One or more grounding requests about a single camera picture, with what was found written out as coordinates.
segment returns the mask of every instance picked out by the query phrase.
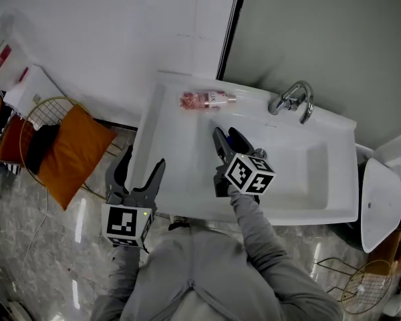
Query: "gray wall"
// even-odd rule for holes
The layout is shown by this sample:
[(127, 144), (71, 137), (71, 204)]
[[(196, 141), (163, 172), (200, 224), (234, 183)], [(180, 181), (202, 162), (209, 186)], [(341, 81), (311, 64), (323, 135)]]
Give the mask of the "gray wall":
[(401, 0), (245, 0), (225, 80), (275, 92), (307, 80), (376, 148), (401, 133)]

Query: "gold wire frame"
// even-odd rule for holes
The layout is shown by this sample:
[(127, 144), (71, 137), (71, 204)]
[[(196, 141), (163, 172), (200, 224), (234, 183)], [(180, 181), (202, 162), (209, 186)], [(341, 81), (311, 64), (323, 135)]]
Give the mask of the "gold wire frame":
[[(354, 270), (355, 273), (349, 274), (324, 264), (330, 260), (339, 261)], [(359, 269), (335, 257), (321, 260), (316, 265), (350, 276), (344, 289), (335, 286), (327, 292), (330, 293), (334, 289), (342, 291), (342, 298), (339, 302), (344, 310), (352, 315), (365, 313), (377, 306), (388, 292), (392, 282), (391, 265), (382, 259), (371, 261)]]
[[(65, 96), (56, 96), (54, 98), (48, 98), (46, 100), (41, 101), (39, 104), (37, 104), (36, 107), (34, 107), (31, 112), (28, 114), (28, 117), (24, 120), (24, 123), (22, 125), (21, 129), (21, 134), (19, 135), (19, 153), (21, 155), (21, 161), (23, 166), (27, 169), (28, 173), (33, 177), (40, 185), (45, 186), (37, 177), (37, 175), (33, 174), (25, 165), (24, 161), (24, 156), (23, 156), (23, 149), (28, 149), (29, 143), (31, 139), (33, 138), (34, 132), (36, 130), (39, 130), (43, 125), (57, 125), (61, 124), (61, 121), (64, 119), (66, 114), (70, 111), (70, 109), (73, 108), (78, 104), (81, 106), (86, 113), (89, 113), (89, 111), (80, 104), (78, 101), (67, 98)], [(111, 144), (115, 146), (117, 149), (121, 150), (118, 146), (115, 144)], [(112, 156), (116, 156), (115, 154), (111, 153), (110, 151), (106, 151), (108, 154), (111, 154)], [(81, 187), (83, 190), (95, 195), (96, 197), (99, 197), (100, 199), (105, 200), (106, 198), (104, 196), (101, 196), (93, 190), (91, 190), (86, 183), (84, 183), (84, 186)]]

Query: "bottle cap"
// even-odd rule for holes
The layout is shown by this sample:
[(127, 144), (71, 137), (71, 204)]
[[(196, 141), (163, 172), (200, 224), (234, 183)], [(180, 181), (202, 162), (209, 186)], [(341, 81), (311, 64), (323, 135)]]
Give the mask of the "bottle cap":
[(236, 95), (227, 94), (227, 100), (228, 100), (229, 102), (236, 102)]

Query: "orange cushion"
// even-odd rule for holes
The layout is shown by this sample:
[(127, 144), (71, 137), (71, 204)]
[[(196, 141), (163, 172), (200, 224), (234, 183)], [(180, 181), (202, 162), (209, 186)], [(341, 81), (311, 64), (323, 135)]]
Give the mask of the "orange cushion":
[(64, 117), (37, 174), (63, 210), (94, 171), (115, 136), (80, 105), (75, 105)]
[[(19, 137), (24, 124), (24, 119), (13, 116), (9, 121), (3, 137), (0, 140), (0, 161), (4, 163), (22, 164), (21, 153), (19, 151)], [(22, 145), (22, 155), (24, 161), (27, 158), (29, 142), (34, 135), (34, 127), (32, 123), (26, 122), (24, 126), (24, 135)]]

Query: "black cloth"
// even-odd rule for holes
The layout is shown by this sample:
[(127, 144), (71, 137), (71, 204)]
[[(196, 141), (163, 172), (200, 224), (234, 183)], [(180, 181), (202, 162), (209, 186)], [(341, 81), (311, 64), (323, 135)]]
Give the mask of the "black cloth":
[(34, 133), (33, 139), (29, 143), (27, 159), (25, 160), (25, 166), (33, 174), (36, 175), (39, 172), (41, 161), (48, 148), (53, 144), (58, 131), (59, 125), (43, 125)]

